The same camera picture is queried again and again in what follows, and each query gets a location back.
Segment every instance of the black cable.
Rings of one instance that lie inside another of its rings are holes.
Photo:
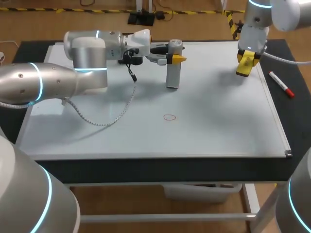
[[[172,17],[171,17],[169,20],[163,20],[163,21],[166,21],[166,22],[171,21],[171,20],[173,19],[173,17],[174,17],[174,11],[173,11],[173,9],[172,9],[171,7],[169,7],[169,6],[163,6],[163,5],[161,5],[160,2],[159,2],[159,0],[156,0],[156,2],[157,2],[157,4],[158,4],[160,7],[166,8],[166,9],[170,9],[170,10],[172,11]]]
[[[132,57],[134,56],[134,53],[138,54],[139,53],[139,49],[129,49],[129,50],[126,50],[124,53],[123,53],[123,59],[124,59],[124,56],[128,53],[128,56],[130,57],[129,59],[129,64],[127,64],[125,62],[125,65],[127,67],[127,70],[128,70],[128,73],[131,75],[132,79],[134,82],[137,81],[137,78],[136,78],[136,75],[132,72],[131,70],[131,59]]]
[[[154,4],[154,2],[152,2],[152,6],[155,8],[155,10],[152,11],[152,13],[155,13],[156,12],[156,5]]]
[[[80,6],[91,6],[91,5],[94,5],[95,4],[95,0],[93,0],[93,2],[91,2],[90,4],[82,4],[82,0],[80,0]]]

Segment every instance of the table frame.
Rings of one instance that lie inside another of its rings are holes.
[[[182,184],[207,182],[186,182]],[[167,183],[96,183],[67,184],[68,187],[81,186],[117,186],[117,185],[155,185]],[[187,222],[187,221],[249,221],[251,233],[264,233],[265,227],[275,215],[276,200],[285,183],[279,183],[266,202],[260,208],[255,185],[244,183],[242,186],[247,206],[247,213],[217,214],[143,214],[143,215],[82,215],[81,223],[115,222]]]

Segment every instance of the white cable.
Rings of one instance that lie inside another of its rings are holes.
[[[4,40],[0,41],[0,43],[14,43],[19,48],[18,44],[14,40]]]
[[[31,107],[31,106],[35,105],[36,103],[38,103],[38,102],[39,101],[29,102],[29,103],[23,104],[23,105],[15,105],[15,104],[9,104],[9,103],[0,102],[0,107],[11,108],[11,109],[23,109],[23,108]]]
[[[283,59],[283,58],[280,58],[280,57],[273,56],[273,55],[271,55],[269,53],[266,53],[266,52],[264,52],[263,55],[265,55],[267,57],[270,57],[272,59],[275,59],[277,61],[288,63],[288,64],[291,64],[291,65],[311,65],[311,61],[309,61],[309,62],[294,62],[294,61],[289,61],[289,60],[286,60],[286,59]]]
[[[64,103],[69,103],[73,108],[74,110],[77,112],[77,114],[84,120],[86,121],[87,123],[91,124],[91,125],[95,125],[95,126],[102,126],[102,127],[109,127],[109,126],[112,126],[113,124],[115,124],[118,120],[120,120],[120,118],[126,113],[126,111],[128,110],[131,102],[133,101],[134,99],[134,96],[135,96],[135,93],[136,93],[136,87],[137,87],[137,84],[135,83],[134,84],[134,88],[133,88],[133,94],[131,95],[131,98],[130,100],[127,102],[125,108],[123,109],[123,111],[118,115],[117,118],[115,118],[113,121],[109,122],[109,123],[106,123],[106,124],[101,124],[101,123],[96,123],[96,122],[93,122],[89,119],[87,119],[81,112],[80,110],[78,109],[78,107],[68,98],[64,98],[64,99],[61,99],[62,100],[62,104],[64,105]]]
[[[18,44],[14,40],[4,40],[4,41],[0,41],[0,43],[14,43],[19,48]],[[0,61],[1,66],[3,65],[4,59],[5,59],[5,56],[3,54],[3,60]]]

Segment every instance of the metal table leg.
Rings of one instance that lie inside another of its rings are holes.
[[[283,185],[277,185],[266,202],[259,209],[255,220],[249,224],[251,233],[262,233],[265,227],[273,219],[275,216],[276,200],[282,188]]]

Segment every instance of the yellow black caution tape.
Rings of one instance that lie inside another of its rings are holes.
[[[232,12],[231,11],[224,11],[224,14],[227,16],[227,20],[229,23],[229,27],[231,29],[231,34],[234,40],[238,39],[238,33],[237,30],[235,28],[235,25],[233,23],[233,19],[232,19]]]
[[[89,12],[89,13],[130,13],[135,10],[93,10],[75,8],[14,8],[0,7],[0,11],[55,11],[60,12]],[[197,14],[222,14],[222,11],[163,11],[165,14],[197,15]],[[244,13],[245,11],[226,11],[231,13]]]

